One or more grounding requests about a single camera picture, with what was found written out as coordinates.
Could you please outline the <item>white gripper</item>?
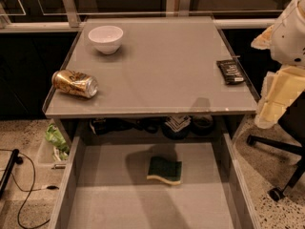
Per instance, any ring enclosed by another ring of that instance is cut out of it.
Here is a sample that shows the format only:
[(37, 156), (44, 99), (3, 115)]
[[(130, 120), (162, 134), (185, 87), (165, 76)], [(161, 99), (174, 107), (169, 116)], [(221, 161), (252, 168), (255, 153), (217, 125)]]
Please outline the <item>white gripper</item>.
[(284, 65), (264, 77), (254, 118), (258, 128), (270, 129), (305, 91), (305, 0), (292, 0), (251, 47), (270, 49), (272, 59)]

